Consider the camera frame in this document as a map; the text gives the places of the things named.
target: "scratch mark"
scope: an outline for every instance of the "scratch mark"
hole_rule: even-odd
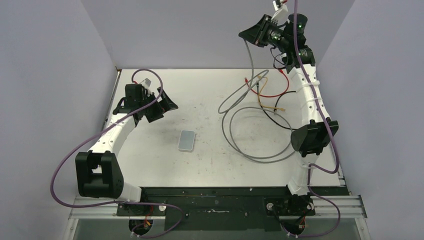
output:
[[[211,210],[209,210],[209,211],[205,211],[206,213],[219,213],[219,214],[222,214],[222,213],[229,213],[230,211],[215,211],[214,209],[211,209]]]

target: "glass panel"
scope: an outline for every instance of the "glass panel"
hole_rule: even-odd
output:
[[[306,229],[303,234],[318,234],[332,228],[335,219],[306,219]],[[154,221],[153,227],[148,235],[155,235],[163,231],[164,219]],[[75,230],[74,240],[134,240],[130,238],[130,229],[128,219],[80,219]],[[265,232],[262,229],[249,229],[245,231],[171,231],[158,240],[281,240],[285,239],[286,234],[283,231]],[[309,238],[313,240],[360,240],[358,228],[354,218],[341,219],[340,224],[332,233],[322,236]]]

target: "red cable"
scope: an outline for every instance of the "red cable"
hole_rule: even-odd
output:
[[[145,218],[144,218],[144,222],[143,222],[143,227],[146,227],[146,223],[147,223],[147,217],[150,216],[153,213],[153,206],[150,206],[150,212],[148,214],[146,214]]]
[[[283,94],[285,94],[286,92],[287,92],[287,90],[289,90],[289,85],[290,85],[290,83],[289,83],[289,78],[287,77],[287,75],[283,72],[283,70],[281,70],[281,69],[279,69],[278,70],[281,74],[283,74],[284,75],[284,77],[285,77],[285,79],[287,80],[287,88],[282,92],[282,93],[280,93],[280,94],[278,94],[278,95],[274,95],[274,96],[268,96],[268,95],[259,95],[259,96],[261,96],[261,97],[263,97],[263,98],[276,98],[276,97],[279,97],[279,96],[281,96],[281,95],[283,95]],[[247,86],[249,86],[248,85],[248,79],[247,78],[244,78],[244,82],[246,83],[246,85]],[[256,95],[258,95],[258,93],[257,92],[255,92],[255,90],[253,90],[253,89],[251,89],[251,91],[252,92],[254,92],[254,94],[256,94]]]

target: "cable clip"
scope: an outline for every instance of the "cable clip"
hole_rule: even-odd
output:
[[[303,168],[303,169],[311,169],[312,167],[310,167],[310,166],[307,166],[306,164],[304,164],[304,163],[301,163],[300,161],[296,161],[297,162],[297,164],[301,167],[301,168]]]
[[[314,102],[315,100],[318,100],[318,101],[321,100],[322,101],[323,98],[319,96],[319,97],[316,97],[316,98],[309,99],[309,100],[305,101],[305,103],[300,107],[300,109],[303,109],[306,104],[308,104],[309,102]]]
[[[114,122],[114,123],[112,123],[112,125],[121,126],[121,125],[119,125],[119,124],[124,124],[124,123],[125,123],[124,121],[121,121],[121,122]]]
[[[320,85],[320,81],[316,80],[316,81],[313,81],[313,82],[304,83],[304,84],[302,84],[302,86],[300,86],[298,89],[296,89],[296,93],[300,92],[303,88],[309,87],[311,85],[313,85],[313,86],[319,86]]]

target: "gray cable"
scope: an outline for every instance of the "gray cable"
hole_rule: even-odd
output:
[[[290,147],[290,142],[288,143],[288,145],[281,151],[281,152],[279,152],[279,153],[277,153],[277,154],[275,154],[275,155],[272,155],[272,156],[252,156],[252,155],[249,155],[249,154],[246,154],[246,153],[244,153],[240,148],[239,148],[239,146],[237,145],[237,143],[236,143],[236,141],[234,140],[234,137],[233,137],[233,132],[232,132],[232,123],[233,123],[233,119],[234,119],[234,116],[238,113],[238,112],[240,112],[241,110],[244,110],[244,109],[258,109],[258,110],[263,110],[262,108],[259,108],[259,107],[254,107],[254,106],[248,106],[248,107],[242,107],[242,108],[240,108],[240,109],[238,109],[233,115],[232,115],[232,117],[231,117],[231,119],[230,119],[230,122],[229,122],[229,134],[230,134],[230,137],[231,137],[231,141],[232,141],[232,143],[231,143],[231,141],[228,139],[228,137],[227,137],[227,135],[226,135],[226,133],[225,133],[225,130],[224,130],[224,120],[225,120],[225,118],[226,118],[226,116],[227,116],[227,114],[229,113],[229,111],[230,110],[232,110],[234,107],[236,107],[239,103],[241,103],[244,99],[245,99],[245,97],[247,96],[247,94],[249,93],[249,91],[256,85],[256,84],[258,84],[261,80],[262,80],[262,78],[263,77],[265,77],[268,73],[269,73],[269,70],[263,70],[263,71],[261,71],[260,73],[258,73],[258,74],[256,74],[256,75],[254,75],[255,73],[254,73],[254,64],[253,64],[253,58],[252,58],[252,54],[251,54],[251,51],[250,51],[250,49],[249,49],[249,45],[248,45],[248,43],[246,42],[246,41],[244,41],[244,44],[246,45],[246,48],[247,48],[247,53],[249,54],[249,59],[250,59],[250,64],[251,64],[251,79],[247,82],[247,83],[245,83],[245,84],[243,84],[241,87],[239,87],[237,90],[235,90],[233,93],[231,93],[220,105],[219,105],[219,107],[218,107],[218,113],[219,114],[224,114],[224,116],[222,117],[222,121],[221,121],[221,129],[222,129],[222,134],[224,135],[224,138],[225,138],[225,140],[227,141],[227,143],[234,149],[234,150],[236,150],[237,152],[239,152],[240,154],[242,154],[244,157],[246,157],[247,159],[249,159],[249,160],[251,160],[251,161],[253,161],[253,162],[255,162],[255,163],[260,163],[260,164],[272,164],[272,163],[277,163],[277,162],[280,162],[280,161],[283,161],[283,160],[286,160],[286,159],[288,159],[291,155],[293,155],[295,152],[293,151],[292,153],[290,153],[289,155],[287,155],[287,156],[285,156],[285,157],[283,157],[283,158],[280,158],[280,159],[277,159],[277,160],[272,160],[272,161],[260,161],[260,160],[257,160],[257,159],[272,159],[272,158],[274,158],[274,157],[277,157],[277,156],[279,156],[279,155],[281,155],[282,153],[284,153],[289,147]],[[257,77],[259,77],[259,76],[261,76],[255,83],[253,83],[253,80],[255,79],[255,78],[257,78]],[[227,102],[232,96],[234,96],[234,94],[236,94],[238,91],[240,91],[242,88],[244,88],[245,87],[245,85],[248,85],[249,86],[249,84],[250,84],[250,86],[247,88],[247,90],[228,108],[228,109],[226,109],[226,110],[224,110],[224,111],[221,111],[221,108],[222,108],[222,106],[224,105],[224,103],[225,102]],[[270,112],[270,113],[273,113],[273,114],[275,114],[275,115],[277,115],[278,117],[280,117],[280,118],[282,118],[286,123],[287,123],[287,125],[288,125],[288,127],[290,128],[290,130],[291,131],[293,131],[293,129],[292,129],[292,126],[290,125],[290,123],[283,117],[283,116],[281,116],[280,114],[278,114],[278,113],[275,113],[275,112],[273,112],[273,111],[271,111],[271,110],[268,110],[268,109],[264,109],[265,111],[267,111],[267,112]]]

